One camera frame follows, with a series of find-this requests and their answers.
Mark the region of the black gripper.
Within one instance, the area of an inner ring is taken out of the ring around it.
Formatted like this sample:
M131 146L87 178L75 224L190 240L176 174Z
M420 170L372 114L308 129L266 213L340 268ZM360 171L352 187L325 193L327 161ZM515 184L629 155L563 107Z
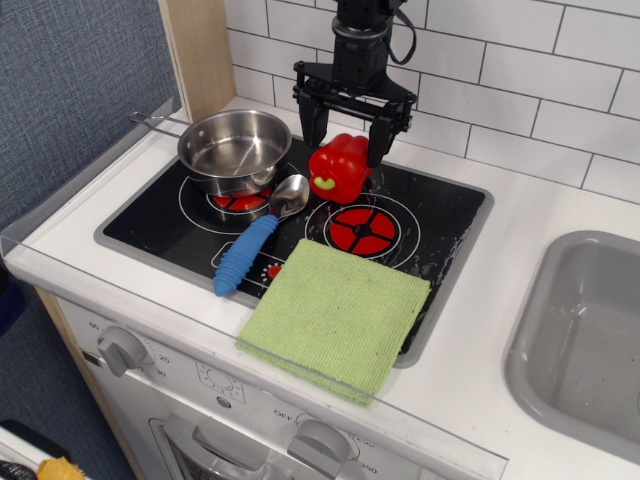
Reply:
M392 29L334 29L331 63L294 64L294 98L299 106L303 139L316 148L326 136L331 110L371 123L367 165L376 168L400 130L410 126L416 95L387 75Z

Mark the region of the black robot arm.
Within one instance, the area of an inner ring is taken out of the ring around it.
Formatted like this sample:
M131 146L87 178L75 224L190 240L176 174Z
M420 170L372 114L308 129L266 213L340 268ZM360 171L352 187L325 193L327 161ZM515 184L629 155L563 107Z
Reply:
M370 123L367 165L376 168L389 153L397 134L406 132L417 96L387 75L389 61L404 65L391 49L393 21L414 26L400 10L400 1L339 1L332 21L333 62L298 61L293 96L297 101L304 141L317 147L325 138L329 113L336 111Z

